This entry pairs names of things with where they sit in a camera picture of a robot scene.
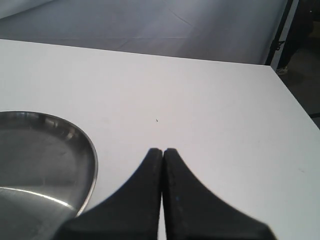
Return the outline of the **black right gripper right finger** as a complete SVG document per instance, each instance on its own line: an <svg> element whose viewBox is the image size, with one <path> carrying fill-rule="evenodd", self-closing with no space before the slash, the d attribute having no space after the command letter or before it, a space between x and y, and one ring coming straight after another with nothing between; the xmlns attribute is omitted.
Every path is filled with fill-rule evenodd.
<svg viewBox="0 0 320 240"><path fill-rule="evenodd" d="M163 155L163 208L169 240L274 240L272 230L206 188L178 151Z"/></svg>

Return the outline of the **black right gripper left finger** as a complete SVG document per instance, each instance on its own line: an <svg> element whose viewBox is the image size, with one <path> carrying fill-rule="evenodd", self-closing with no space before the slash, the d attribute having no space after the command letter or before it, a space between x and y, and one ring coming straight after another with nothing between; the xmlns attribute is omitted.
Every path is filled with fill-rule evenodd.
<svg viewBox="0 0 320 240"><path fill-rule="evenodd" d="M156 240L163 153L151 148L132 176L99 205L66 221L55 240Z"/></svg>

